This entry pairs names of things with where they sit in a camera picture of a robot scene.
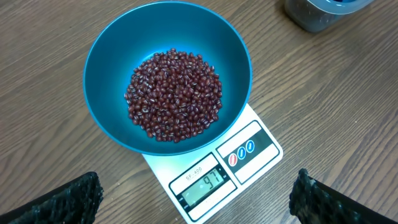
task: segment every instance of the blue button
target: blue button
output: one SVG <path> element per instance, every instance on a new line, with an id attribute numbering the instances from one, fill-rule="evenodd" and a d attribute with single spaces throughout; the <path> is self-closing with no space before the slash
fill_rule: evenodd
<path id="1" fill-rule="evenodd" d="M 240 147 L 238 149 L 238 158 L 239 159 L 244 159 L 246 157 L 246 150 L 244 147 Z"/>
<path id="2" fill-rule="evenodd" d="M 248 140 L 246 143 L 246 150 L 248 153 L 252 153 L 254 151 L 254 141 Z"/>

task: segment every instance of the red button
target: red button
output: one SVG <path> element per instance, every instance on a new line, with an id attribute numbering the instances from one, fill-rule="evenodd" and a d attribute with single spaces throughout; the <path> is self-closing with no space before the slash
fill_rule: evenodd
<path id="1" fill-rule="evenodd" d="M 236 165 L 236 163 L 238 162 L 238 157 L 236 156 L 235 153 L 229 155 L 228 162 L 231 167 Z"/>

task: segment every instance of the scale display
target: scale display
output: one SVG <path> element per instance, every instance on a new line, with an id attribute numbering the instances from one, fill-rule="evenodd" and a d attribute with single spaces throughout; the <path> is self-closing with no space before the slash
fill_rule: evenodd
<path id="1" fill-rule="evenodd" d="M 207 175 L 203 176 L 186 191 L 182 192 L 182 197 L 185 199 L 189 206 L 193 206 L 204 196 L 216 189 L 217 186 L 224 182 L 220 173 L 213 169 Z"/>

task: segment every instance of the bowl rim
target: bowl rim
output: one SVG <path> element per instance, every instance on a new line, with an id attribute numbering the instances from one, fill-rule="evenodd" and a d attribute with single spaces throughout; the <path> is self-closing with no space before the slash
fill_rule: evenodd
<path id="1" fill-rule="evenodd" d="M 248 88 L 248 93 L 247 93 L 247 95 L 246 95 L 246 99 L 245 99 L 244 104 L 243 104 L 243 107 L 241 108 L 241 110 L 240 110 L 240 112 L 238 113 L 237 117 L 235 117 L 235 119 L 233 120 L 233 122 L 232 122 L 221 134 L 215 136 L 211 141 L 208 141 L 208 142 L 202 144 L 202 145 L 199 146 L 199 147 L 196 147 L 196 148 L 193 148 L 193 149 L 189 149 L 189 150 L 187 150 L 187 151 L 181 151 L 181 152 L 167 152 L 167 151 L 165 151 L 165 153 L 163 153 L 163 152 L 162 152 L 162 153 L 147 152 L 147 151 L 143 151 L 143 150 L 136 149 L 136 148 L 134 148 L 134 147 L 128 146 L 127 144 L 125 144 L 125 143 L 119 141 L 119 140 L 116 139 L 112 134 L 110 134 L 110 133 L 100 124 L 100 122 L 97 120 L 96 116 L 94 115 L 94 112 L 91 110 L 90 103 L 88 102 L 88 99 L 87 99 L 86 85 L 85 85 L 85 82 L 86 82 L 86 69 L 87 69 L 88 59 L 90 58 L 91 52 L 93 51 L 93 48 L 94 48 L 95 44 L 96 44 L 97 41 L 100 39 L 100 37 L 103 35 L 103 33 L 104 33 L 114 22 L 116 22 L 118 19 L 122 18 L 122 17 L 125 16 L 126 14 L 129 14 L 130 12 L 132 12 L 132 11 L 134 11 L 134 10 L 137 10 L 137 9 L 140 9 L 140 8 L 142 8 L 142 7 L 147 7 L 147 6 L 151 6 L 151 5 L 154 5 L 154 4 L 170 4 L 170 3 L 172 3 L 172 4 L 186 4 L 186 5 L 189 5 L 189 6 L 199 7 L 200 9 L 203 9 L 203 10 L 206 10 L 206 11 L 210 12 L 210 13 L 212 13 L 213 15 L 217 16 L 217 17 L 218 17 L 219 19 L 221 19 L 222 21 L 224 21 L 224 22 L 234 31 L 234 33 L 236 34 L 236 36 L 238 36 L 239 40 L 241 41 L 241 43 L 242 43 L 242 45 L 243 45 L 243 47 L 244 47 L 244 50 L 245 50 L 246 56 L 247 56 L 247 60 L 248 60 L 248 62 L 249 62 L 250 82 L 249 82 L 249 88 Z M 250 58 L 249 50 L 248 50 L 248 48 L 246 47 L 246 44 L 244 43 L 243 38 L 241 37 L 241 35 L 239 34 L 239 32 L 238 32 L 238 31 L 237 31 L 237 30 L 236 30 L 224 17 L 222 17 L 222 16 L 219 15 L 218 13 L 216 13 L 216 12 L 214 12 L 214 11 L 212 11 L 212 10 L 210 10 L 210 9 L 208 9 L 208 8 L 206 8 L 206 7 L 204 7 L 204 6 L 201 6 L 201 5 L 198 5 L 198 4 L 194 4 L 194 3 L 190 3 L 190 2 L 183 2 L 183 1 L 159 1 L 159 2 L 152 2 L 152 3 L 149 3 L 149 4 L 143 4 L 143 5 L 141 5 L 141 6 L 135 7 L 134 9 L 128 10 L 127 12 L 125 12 L 125 13 L 121 14 L 120 16 L 118 16 L 117 18 L 115 18 L 112 22 L 110 22 L 110 23 L 101 31 L 101 33 L 97 36 L 97 38 L 96 38 L 95 41 L 93 42 L 93 45 L 91 46 L 90 51 L 89 51 L 88 54 L 87 54 L 87 58 L 86 58 L 86 62 L 85 62 L 85 67 L 84 67 L 84 69 L 83 69 L 83 83 L 82 83 L 82 85 L 83 85 L 83 94 L 84 94 L 85 101 L 86 101 L 86 104 L 87 104 L 87 107 L 88 107 L 88 111 L 90 112 L 91 116 L 93 117 L 95 123 L 96 123 L 96 124 L 101 128 L 101 130 L 102 130 L 108 137 L 110 137 L 113 141 L 115 141 L 116 143 L 118 143 L 119 145 L 121 145 L 121 146 L 123 146 L 123 147 L 125 147 L 125 148 L 127 148 L 127 149 L 130 149 L 130 150 L 132 150 L 132 151 L 135 151 L 135 152 L 138 152 L 138 153 L 141 153 L 141 154 L 147 154 L 147 155 L 152 155 L 152 156 L 176 156 L 176 155 L 181 155 L 181 154 L 189 153 L 189 152 L 195 151 L 195 150 L 197 150 L 197 149 L 201 149 L 201 148 L 203 148 L 203 147 L 205 147 L 205 146 L 207 146 L 207 145 L 213 143 L 215 140 L 217 140 L 217 139 L 220 138 L 222 135 L 224 135 L 228 130 L 230 130 L 231 127 L 232 127 L 232 125 L 238 120 L 238 118 L 240 117 L 240 115 L 241 115 L 242 112 L 243 112 L 243 109 L 246 107 L 246 104 L 248 103 L 249 96 L 250 96 L 250 92 L 251 92 L 251 87 L 252 87 L 252 80 L 253 80 L 253 70 L 252 70 L 252 64 L 251 64 L 251 58 Z"/>

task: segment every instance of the white scale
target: white scale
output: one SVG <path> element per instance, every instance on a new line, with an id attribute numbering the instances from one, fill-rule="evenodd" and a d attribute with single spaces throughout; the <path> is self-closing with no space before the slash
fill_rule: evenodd
<path id="1" fill-rule="evenodd" d="M 281 146 L 253 109 L 213 143 L 177 156 L 143 155 L 187 223 L 204 223 L 276 165 Z"/>

